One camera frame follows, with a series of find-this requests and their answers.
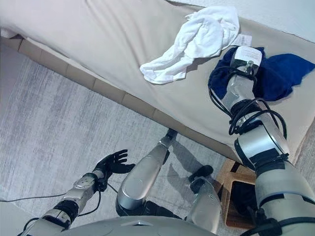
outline bed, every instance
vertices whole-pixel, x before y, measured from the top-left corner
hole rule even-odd
[[[185,16],[199,9],[164,0],[3,0],[0,28],[22,35],[2,40],[31,59],[239,161],[229,118],[208,95],[220,56],[195,60],[184,80],[166,85],[150,84],[139,70],[172,45]],[[267,56],[294,53],[315,63],[314,43],[242,18],[240,25]],[[314,89],[313,71],[289,97],[270,103],[286,120],[292,163],[315,117]]]

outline white towel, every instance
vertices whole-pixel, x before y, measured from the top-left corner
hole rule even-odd
[[[235,7],[212,6],[186,16],[174,45],[162,57],[140,66],[144,78],[154,84],[165,84],[186,75],[195,58],[220,54],[236,38],[239,22]]]

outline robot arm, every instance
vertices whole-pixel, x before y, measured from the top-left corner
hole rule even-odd
[[[243,164],[256,172],[258,227],[244,235],[312,235],[315,230],[315,194],[302,175],[288,161],[286,127],[283,118],[263,99],[255,98],[255,73],[261,52],[239,47],[231,62],[227,93],[212,101],[231,116],[229,134],[239,134],[235,149]],[[275,119],[282,123],[283,134]]]
[[[99,161],[91,173],[77,180],[61,201],[40,219],[28,227],[21,236],[50,236],[69,229],[70,225],[84,209],[87,201],[98,192],[104,192],[107,181],[113,173],[128,173],[134,164],[125,165],[127,150],[113,153]]]

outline mattress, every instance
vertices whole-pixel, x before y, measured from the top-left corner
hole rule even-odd
[[[186,127],[233,148],[237,136],[228,135],[229,117],[208,95],[208,77],[220,57],[197,59],[184,80],[166,85],[150,84],[139,70],[172,45],[185,16],[196,10],[164,0],[29,0],[27,4],[3,0],[0,27],[46,45]],[[253,46],[266,48],[267,56],[294,53],[315,63],[315,44],[249,20],[240,19],[240,25],[252,34]],[[315,117],[314,88],[312,72],[289,97],[270,103],[286,120],[293,162]]]

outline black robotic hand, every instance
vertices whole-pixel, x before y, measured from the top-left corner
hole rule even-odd
[[[135,166],[135,164],[123,164],[127,161],[127,158],[124,158],[128,156],[127,151],[127,149],[120,150],[116,153],[106,156],[97,163],[93,171],[102,171],[104,174],[104,178],[98,180],[97,188],[99,191],[105,191],[107,188],[107,181],[113,173],[129,173]]]

